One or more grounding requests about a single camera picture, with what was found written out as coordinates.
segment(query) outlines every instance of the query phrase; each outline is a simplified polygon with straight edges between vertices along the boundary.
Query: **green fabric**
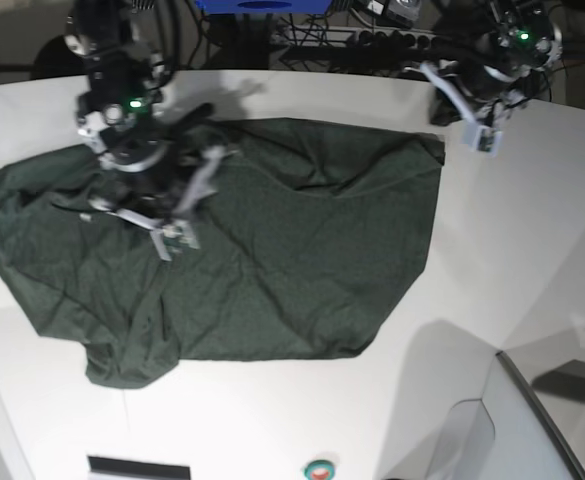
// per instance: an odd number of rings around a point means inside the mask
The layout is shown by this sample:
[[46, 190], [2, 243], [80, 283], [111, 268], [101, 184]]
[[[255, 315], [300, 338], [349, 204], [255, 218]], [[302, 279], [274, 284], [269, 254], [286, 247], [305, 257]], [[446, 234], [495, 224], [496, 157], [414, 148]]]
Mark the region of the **green fabric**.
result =
[[240, 153], [202, 205], [201, 250], [170, 263], [138, 227], [51, 205], [85, 208], [86, 148], [0, 170], [0, 275], [39, 335], [85, 345], [94, 383], [142, 387], [179, 359], [354, 357], [425, 267], [441, 142], [291, 119], [215, 128]]

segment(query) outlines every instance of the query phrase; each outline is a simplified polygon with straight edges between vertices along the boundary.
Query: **white table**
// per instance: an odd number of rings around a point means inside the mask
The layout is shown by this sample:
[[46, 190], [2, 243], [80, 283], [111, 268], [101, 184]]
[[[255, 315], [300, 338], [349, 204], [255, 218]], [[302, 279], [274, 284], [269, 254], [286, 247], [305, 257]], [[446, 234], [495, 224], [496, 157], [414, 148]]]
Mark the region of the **white table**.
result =
[[[0, 86], [0, 166], [78, 143], [84, 89], [82, 78]], [[36, 478], [84, 479], [86, 452], [190, 464], [196, 480], [299, 479], [315, 458], [334, 460], [338, 480], [422, 477], [447, 412], [481, 396], [494, 353], [585, 231], [585, 111], [532, 102], [494, 159], [461, 145], [460, 125], [428, 125], [432, 92], [347, 75], [182, 73], [167, 102], [212, 101], [219, 118], [443, 136], [427, 268], [359, 358], [187, 361], [126, 392], [89, 384], [82, 348], [38, 338], [0, 282], [0, 390]]]

